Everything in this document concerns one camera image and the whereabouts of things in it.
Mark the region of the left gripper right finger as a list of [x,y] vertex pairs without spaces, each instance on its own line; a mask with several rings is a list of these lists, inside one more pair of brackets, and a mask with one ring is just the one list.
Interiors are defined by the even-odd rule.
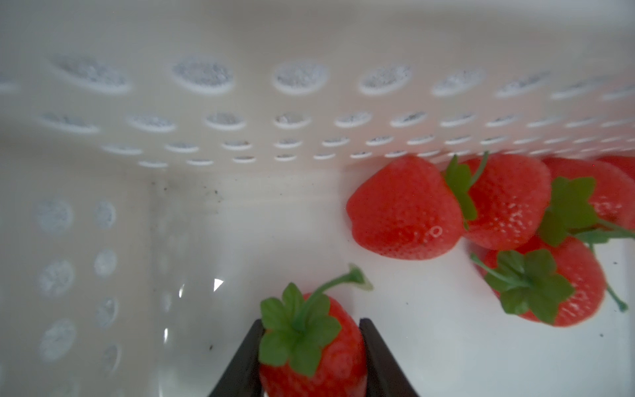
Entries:
[[377,327],[370,319],[361,319],[367,368],[366,396],[419,397],[396,361]]

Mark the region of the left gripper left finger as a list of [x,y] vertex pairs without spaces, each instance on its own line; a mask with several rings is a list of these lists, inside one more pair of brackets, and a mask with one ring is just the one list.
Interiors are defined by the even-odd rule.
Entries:
[[262,322],[256,319],[218,383],[209,393],[209,397],[261,397],[264,395],[258,362],[258,349],[263,333]]

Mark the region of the white perforated plastic basket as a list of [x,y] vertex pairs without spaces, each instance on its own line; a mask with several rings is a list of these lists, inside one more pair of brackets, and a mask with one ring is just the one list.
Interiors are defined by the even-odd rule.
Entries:
[[631,396],[634,313],[509,316],[459,242],[359,247],[393,159],[634,152],[631,1],[4,1],[1,393],[206,396],[289,282],[421,396]]

